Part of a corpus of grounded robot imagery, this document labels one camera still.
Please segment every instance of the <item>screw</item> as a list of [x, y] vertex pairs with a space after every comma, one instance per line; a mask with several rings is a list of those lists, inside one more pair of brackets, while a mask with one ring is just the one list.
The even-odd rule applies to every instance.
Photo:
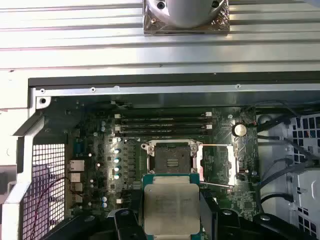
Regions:
[[197, 150], [197, 147], [196, 146], [191, 146], [191, 151], [192, 152], [195, 152]]
[[270, 220], [271, 220], [271, 218], [270, 218], [269, 216], [267, 216], [267, 215], [261, 215], [261, 216], [260, 216], [260, 219], [261, 219], [262, 221], [270, 221]]
[[224, 215], [227, 215], [227, 216], [230, 216], [230, 215], [232, 215], [232, 212], [230, 211], [230, 210], [223, 210], [222, 211], [222, 213], [224, 214]]

